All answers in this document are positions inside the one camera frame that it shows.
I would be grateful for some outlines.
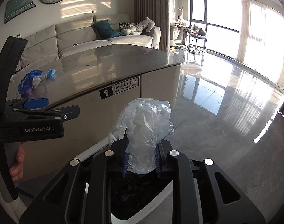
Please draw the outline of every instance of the gray curtain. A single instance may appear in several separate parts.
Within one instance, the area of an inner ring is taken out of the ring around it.
[[[134,0],[135,22],[141,22],[149,17],[160,27],[161,39],[159,49],[170,50],[169,0]]]

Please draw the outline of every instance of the sofa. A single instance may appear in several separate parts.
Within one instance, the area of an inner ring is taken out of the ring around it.
[[[130,23],[128,14],[94,15],[49,26],[25,39],[28,43],[21,55],[17,69],[36,63],[48,63],[88,49],[111,45],[132,44],[158,49],[160,29],[154,27],[149,33],[141,35],[126,35],[112,39],[99,37],[93,29],[93,24],[108,20],[112,29],[119,31],[119,23]]]

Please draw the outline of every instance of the floor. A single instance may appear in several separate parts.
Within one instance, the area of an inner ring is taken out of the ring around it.
[[[214,55],[179,55],[187,62],[171,113],[175,134],[165,139],[191,159],[213,159],[270,221],[284,202],[284,95]],[[171,220],[172,194],[139,224]]]

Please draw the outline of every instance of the black sticker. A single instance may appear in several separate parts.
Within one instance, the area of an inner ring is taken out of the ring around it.
[[[112,87],[106,87],[106,88],[100,90],[100,98],[102,100],[106,99],[108,97],[111,97],[111,96],[113,96]]]
[[[117,93],[121,93],[131,88],[138,87],[138,86],[139,86],[139,78],[135,77],[135,78],[117,83],[111,87],[106,87],[105,89],[100,90],[100,98],[106,99]]]

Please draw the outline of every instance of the blue gripper pad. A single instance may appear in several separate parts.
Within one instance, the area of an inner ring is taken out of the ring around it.
[[[129,145],[129,141],[126,138],[125,150],[126,150],[128,145]],[[124,155],[122,157],[122,169],[121,169],[121,175],[122,175],[123,178],[125,178],[125,175],[127,173],[128,161],[129,161],[129,153],[124,152]]]
[[[156,148],[155,148],[155,168],[156,168],[157,175],[160,177],[162,174],[162,161],[161,161],[161,155],[159,152],[158,144],[156,145]]]
[[[48,106],[48,99],[29,99],[27,102],[24,103],[24,108],[28,110],[38,109]]]

